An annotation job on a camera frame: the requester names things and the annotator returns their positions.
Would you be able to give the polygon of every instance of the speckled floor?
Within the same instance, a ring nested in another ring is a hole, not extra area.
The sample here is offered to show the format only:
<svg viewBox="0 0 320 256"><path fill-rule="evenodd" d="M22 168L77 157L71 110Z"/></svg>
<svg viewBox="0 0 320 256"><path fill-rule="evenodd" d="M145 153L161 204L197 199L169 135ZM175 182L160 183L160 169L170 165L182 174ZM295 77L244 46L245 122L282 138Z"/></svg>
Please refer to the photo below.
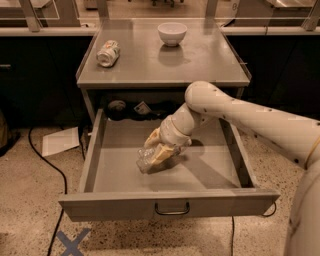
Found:
<svg viewBox="0 0 320 256"><path fill-rule="evenodd" d="M59 128L35 128L32 143ZM0 255L46 255L60 213L61 176L41 160L22 129L16 145L0 158ZM235 217L234 255L282 255L289 209L303 171L255 139L242 134L254 173L262 188L277 189L277 212L270 218ZM81 148L47 160L64 171L68 192L77 190L83 168ZM90 231L77 250L83 255L230 255L230 217L171 221L71 222L64 215L59 231L71 241ZM51 255L65 255L56 238Z"/></svg>

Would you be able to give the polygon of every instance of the gray drawer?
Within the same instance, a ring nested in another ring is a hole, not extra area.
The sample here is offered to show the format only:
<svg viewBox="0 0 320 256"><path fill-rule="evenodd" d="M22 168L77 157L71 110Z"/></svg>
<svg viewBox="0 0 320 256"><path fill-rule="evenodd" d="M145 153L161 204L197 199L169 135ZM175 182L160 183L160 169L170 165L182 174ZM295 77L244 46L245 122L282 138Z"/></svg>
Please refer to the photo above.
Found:
<svg viewBox="0 0 320 256"><path fill-rule="evenodd" d="M259 188L234 126L214 119L152 174L137 151L160 121L111 121L99 110L78 193L59 203L72 221L263 214L279 193Z"/></svg>

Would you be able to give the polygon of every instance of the white bowl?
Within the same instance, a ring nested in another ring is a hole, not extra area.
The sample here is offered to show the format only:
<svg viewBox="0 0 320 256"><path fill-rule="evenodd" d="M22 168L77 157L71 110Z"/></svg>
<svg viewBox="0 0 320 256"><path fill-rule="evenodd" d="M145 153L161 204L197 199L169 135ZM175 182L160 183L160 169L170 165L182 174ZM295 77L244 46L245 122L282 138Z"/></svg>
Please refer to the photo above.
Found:
<svg viewBox="0 0 320 256"><path fill-rule="evenodd" d="M168 46L177 46L187 33L187 26L177 22L162 23L158 26L161 40Z"/></svg>

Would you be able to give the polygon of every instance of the gray counter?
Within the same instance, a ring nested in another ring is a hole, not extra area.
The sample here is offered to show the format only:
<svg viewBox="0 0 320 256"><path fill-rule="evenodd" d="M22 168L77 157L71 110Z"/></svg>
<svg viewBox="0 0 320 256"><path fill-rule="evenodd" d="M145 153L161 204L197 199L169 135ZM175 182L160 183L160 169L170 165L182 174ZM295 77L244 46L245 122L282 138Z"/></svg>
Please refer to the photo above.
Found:
<svg viewBox="0 0 320 256"><path fill-rule="evenodd" d="M167 21L188 27L178 47L167 47L157 27ZM121 47L112 68L100 67L96 54L107 40ZM82 89L185 87L205 80L219 87L244 87L249 79L220 29L206 19L106 20L78 78Z"/></svg>

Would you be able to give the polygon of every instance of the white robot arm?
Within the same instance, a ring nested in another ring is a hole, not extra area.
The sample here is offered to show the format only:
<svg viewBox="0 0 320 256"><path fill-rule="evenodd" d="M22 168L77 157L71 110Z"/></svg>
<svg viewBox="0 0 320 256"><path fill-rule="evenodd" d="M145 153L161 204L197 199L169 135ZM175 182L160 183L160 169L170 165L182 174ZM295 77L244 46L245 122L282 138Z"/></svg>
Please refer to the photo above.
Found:
<svg viewBox="0 0 320 256"><path fill-rule="evenodd" d="M232 98L213 84L197 81L185 103L162 121L140 151L142 172L191 145L195 128L222 118L308 170L291 211L286 255L320 255L320 121Z"/></svg>

